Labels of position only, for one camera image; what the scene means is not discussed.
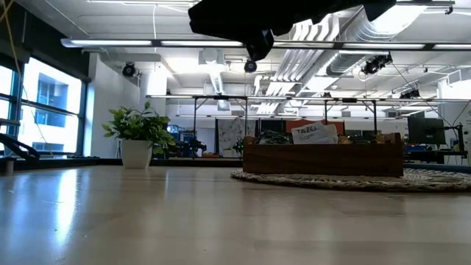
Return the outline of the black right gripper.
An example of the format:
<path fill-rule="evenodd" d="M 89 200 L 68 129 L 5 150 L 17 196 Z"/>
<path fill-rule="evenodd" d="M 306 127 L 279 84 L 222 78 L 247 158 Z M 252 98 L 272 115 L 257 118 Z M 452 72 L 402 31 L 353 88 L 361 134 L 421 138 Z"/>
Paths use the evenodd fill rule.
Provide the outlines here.
<path fill-rule="evenodd" d="M 275 31 L 330 13 L 326 0 L 202 0 L 188 10 L 193 33 L 244 42 L 253 61 L 271 51 Z"/>

